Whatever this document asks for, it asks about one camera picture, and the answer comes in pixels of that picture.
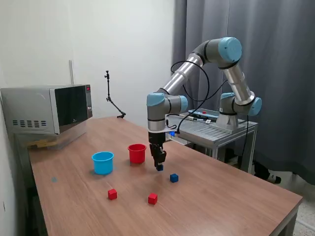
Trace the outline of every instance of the metal arm tube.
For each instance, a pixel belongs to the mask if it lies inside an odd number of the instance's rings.
[[[250,91],[245,81],[245,75],[238,64],[223,70],[228,83],[235,93],[235,103],[238,105],[246,105],[255,99],[255,94]]]
[[[189,54],[187,60],[194,62],[200,66],[203,65],[202,59],[195,53]],[[195,68],[197,68],[196,65],[189,62],[184,62],[181,67],[179,67],[172,75],[171,80],[167,82],[167,84],[164,85],[162,88],[170,95],[177,95],[178,90],[181,88],[182,85],[187,82],[190,74]]]

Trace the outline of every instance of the power cord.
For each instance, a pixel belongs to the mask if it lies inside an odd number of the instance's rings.
[[[194,62],[192,62],[192,61],[181,60],[181,61],[178,61],[178,62],[174,63],[174,64],[171,66],[171,72],[175,73],[175,72],[173,71],[173,67],[174,67],[175,65],[177,65],[177,64],[179,64],[179,63],[183,63],[183,62],[189,62],[189,63],[191,63],[191,64],[194,64],[194,65],[196,65],[197,67],[199,67],[200,70],[202,70],[202,72],[205,74],[205,76],[206,76],[206,78],[207,78],[208,91],[207,91],[206,97],[205,97],[203,100],[196,100],[196,99],[193,99],[193,98],[188,94],[188,92],[187,92],[185,86],[183,85],[184,90],[185,90],[185,93],[187,94],[187,96],[188,96],[190,99],[192,99],[193,101],[201,102],[201,104],[200,104],[195,110],[193,110],[191,113],[188,113],[188,115],[186,115],[186,116],[179,122],[178,127],[177,127],[177,131],[176,131],[176,133],[178,133],[178,134],[180,133],[179,128],[180,128],[182,122],[183,122],[187,117],[189,117],[191,114],[193,114],[195,111],[197,111],[197,110],[205,103],[205,101],[207,101],[208,99],[210,99],[210,98],[212,98],[214,95],[216,95],[216,93],[222,88],[222,86],[224,85],[224,83],[227,81],[227,80],[224,80],[223,83],[220,85],[220,87],[218,87],[218,89],[217,89],[210,97],[208,97],[208,95],[209,95],[209,90],[210,90],[210,80],[209,80],[208,74],[206,73],[206,71],[205,71],[200,65],[198,65],[198,64],[196,64],[196,63],[194,63]],[[167,116],[170,116],[170,115],[179,116],[178,114],[168,114]],[[245,147],[246,147],[246,142],[247,142],[248,125],[249,125],[249,117],[248,117],[248,115],[247,115],[247,128],[246,128],[246,135],[245,135],[244,146],[243,146],[243,151],[242,151],[242,158],[243,158],[243,155],[244,155],[244,152],[245,152]],[[173,125],[173,126],[171,126],[171,127],[168,127],[168,126],[167,126],[167,127],[170,128],[170,129],[175,129],[176,127],[173,128],[174,126],[176,126],[176,125]]]
[[[247,120],[247,127],[246,127],[246,135],[245,135],[245,140],[244,140],[244,146],[243,146],[243,151],[242,151],[242,156],[241,158],[237,161],[238,162],[238,168],[240,169],[242,166],[242,160],[243,160],[243,156],[244,156],[244,152],[245,152],[245,146],[246,146],[246,141],[247,141],[247,136],[248,136],[248,115],[246,116],[246,120]]]
[[[226,81],[227,81],[227,80],[224,80],[223,83],[220,85],[220,87],[218,87],[218,89],[217,89],[210,97],[208,97],[206,100],[208,100],[208,99],[212,98],[214,95],[216,95],[216,93],[222,88],[222,86],[224,85],[224,83],[225,83]],[[188,94],[188,92],[186,91],[186,88],[185,88],[184,85],[183,85],[183,87],[184,87],[185,93],[187,94],[187,96],[188,96],[190,99],[192,99],[193,101],[196,101],[196,102],[202,102],[202,101],[203,101],[203,100],[195,100],[195,99],[193,99],[192,97],[190,97],[189,94]]]
[[[184,118],[182,118],[182,120],[179,122],[179,124],[178,124],[178,126],[177,126],[177,131],[176,131],[176,133],[178,133],[178,134],[180,133],[180,132],[179,132],[179,128],[180,128],[181,124],[183,123],[183,121],[184,121],[187,117],[189,117],[191,114],[193,114],[195,111],[197,111],[197,110],[205,103],[205,101],[207,100],[207,97],[208,97],[208,95],[209,95],[209,90],[210,90],[210,80],[209,80],[209,77],[208,77],[206,71],[205,71],[204,69],[202,69],[202,67],[201,67],[200,65],[198,65],[198,64],[196,64],[196,63],[194,63],[194,62],[192,62],[192,61],[189,61],[189,60],[180,60],[180,61],[174,63],[174,64],[171,66],[171,71],[173,72],[172,69],[173,69],[173,67],[174,67],[175,65],[177,65],[177,64],[179,64],[179,63],[183,63],[183,62],[188,62],[188,63],[194,64],[194,65],[196,65],[197,67],[199,67],[200,70],[202,70],[202,72],[205,74],[205,76],[206,76],[206,78],[207,78],[208,90],[207,90],[206,97],[205,97],[204,100],[200,103],[200,105],[199,105],[195,110],[193,110],[193,112],[188,113],[188,115],[186,115]]]

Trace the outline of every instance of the small blue block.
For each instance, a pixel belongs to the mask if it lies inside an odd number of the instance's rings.
[[[169,179],[172,183],[176,183],[178,181],[178,175],[177,174],[171,174],[169,176]]]
[[[158,165],[157,166],[157,171],[162,171],[163,170],[163,165]]]

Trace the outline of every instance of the blue cube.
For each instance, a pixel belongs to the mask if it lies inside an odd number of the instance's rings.
[[[169,176],[169,179],[172,183],[176,183],[178,181],[178,175],[177,174],[171,174]]]

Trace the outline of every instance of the floor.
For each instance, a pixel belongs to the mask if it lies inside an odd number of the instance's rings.
[[[306,183],[302,178],[289,172],[271,172],[282,178],[279,186],[303,196],[297,218],[315,226],[315,186]],[[294,236],[315,236],[315,232],[296,223]]]

